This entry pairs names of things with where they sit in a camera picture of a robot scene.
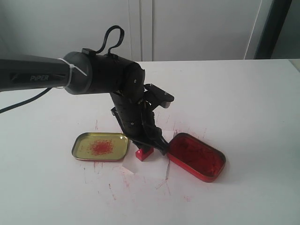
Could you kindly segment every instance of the white paper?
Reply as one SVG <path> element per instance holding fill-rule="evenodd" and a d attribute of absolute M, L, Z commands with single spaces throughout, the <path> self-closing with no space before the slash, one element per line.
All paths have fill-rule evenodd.
<path fill-rule="evenodd" d="M 163 137 L 167 142 L 171 141 L 173 136 L 174 131 L 163 131 Z M 122 166 L 133 174 L 165 180 L 167 178 L 169 158 L 166 155 L 163 156 L 159 150 L 154 149 L 151 155 L 144 161 L 140 161 L 135 157 L 137 150 L 138 148 L 131 143 Z"/>

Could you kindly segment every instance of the red tin lid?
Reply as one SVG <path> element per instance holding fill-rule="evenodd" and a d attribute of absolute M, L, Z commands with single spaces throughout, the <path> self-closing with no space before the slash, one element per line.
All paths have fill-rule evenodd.
<path fill-rule="evenodd" d="M 186 133 L 177 134 L 170 141 L 169 159 L 205 181 L 214 181 L 223 170 L 225 155 Z"/>

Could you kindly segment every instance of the white table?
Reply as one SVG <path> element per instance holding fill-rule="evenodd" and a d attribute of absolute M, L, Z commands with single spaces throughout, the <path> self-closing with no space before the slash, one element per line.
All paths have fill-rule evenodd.
<path fill-rule="evenodd" d="M 175 96 L 157 124 L 222 151 L 220 177 L 204 183 L 171 163 L 166 182 L 74 159 L 79 134 L 120 131 L 113 103 L 53 89 L 0 115 L 1 225 L 300 223 L 300 74 L 288 60 L 141 66 Z M 2 92 L 0 108 L 40 91 Z"/>

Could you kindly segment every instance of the zip tie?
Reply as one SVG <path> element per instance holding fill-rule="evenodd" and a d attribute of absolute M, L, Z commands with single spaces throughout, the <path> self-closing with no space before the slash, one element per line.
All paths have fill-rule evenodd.
<path fill-rule="evenodd" d="M 83 72 L 79 67 L 75 66 L 74 64 L 71 64 L 71 63 L 69 63 L 68 61 L 66 61 L 66 60 L 64 60 L 64 59 L 61 59 L 61 58 L 59 58 L 58 60 L 64 61 L 64 62 L 67 63 L 67 64 L 69 65 L 69 67 L 70 67 L 69 81 L 68 81 L 67 85 L 66 85 L 65 87 L 62 87 L 62 88 L 66 88 L 67 86 L 70 85 L 71 79 L 72 79 L 72 74 L 73 74 L 73 69 L 74 69 L 74 68 L 77 69 L 79 72 L 81 72 L 83 75 L 88 76 L 85 72 Z"/>

